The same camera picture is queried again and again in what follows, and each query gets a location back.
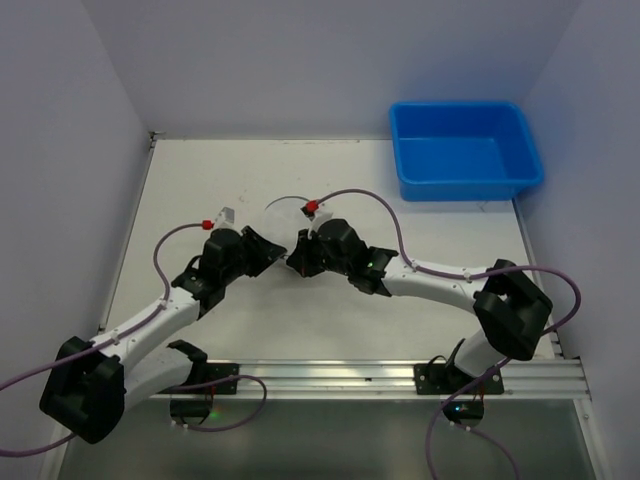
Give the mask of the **white mesh laundry bag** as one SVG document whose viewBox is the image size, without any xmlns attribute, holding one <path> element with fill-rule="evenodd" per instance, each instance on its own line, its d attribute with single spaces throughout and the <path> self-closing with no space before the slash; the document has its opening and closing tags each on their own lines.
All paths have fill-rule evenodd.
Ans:
<svg viewBox="0 0 640 480">
<path fill-rule="evenodd" d="M 298 195 L 286 195 L 271 201 L 263 211 L 264 238 L 286 249 L 285 255 L 294 252 L 300 231 L 311 225 L 302 209 L 309 199 Z"/>
</svg>

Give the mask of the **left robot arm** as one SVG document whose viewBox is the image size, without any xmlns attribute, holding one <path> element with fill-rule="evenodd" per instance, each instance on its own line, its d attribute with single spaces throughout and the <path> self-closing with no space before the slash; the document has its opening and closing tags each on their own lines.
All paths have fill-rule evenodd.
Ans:
<svg viewBox="0 0 640 480">
<path fill-rule="evenodd" d="M 59 349 L 40 410 L 89 444 L 119 423 L 126 410 L 156 393 L 206 392 L 215 377 L 207 354 L 174 339 L 216 307 L 240 277 L 257 277 L 284 257 L 284 246 L 251 227 L 218 228 L 164 292 L 119 327 L 90 340 L 74 336 Z"/>
</svg>

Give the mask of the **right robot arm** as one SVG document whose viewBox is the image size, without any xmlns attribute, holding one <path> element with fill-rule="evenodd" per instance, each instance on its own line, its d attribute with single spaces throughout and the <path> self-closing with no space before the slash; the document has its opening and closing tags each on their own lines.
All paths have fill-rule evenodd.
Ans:
<svg viewBox="0 0 640 480">
<path fill-rule="evenodd" d="M 495 273 L 513 266 L 507 260 L 477 272 L 429 275 L 407 265 L 395 250 L 366 245 L 343 219 L 300 231 L 286 264 L 303 278 L 333 272 L 365 294 L 420 298 L 474 314 L 480 330 L 461 340 L 447 359 L 449 369 L 469 378 L 506 358 L 531 360 L 553 308 L 525 273 Z M 488 276 L 476 279 L 476 273 Z"/>
</svg>

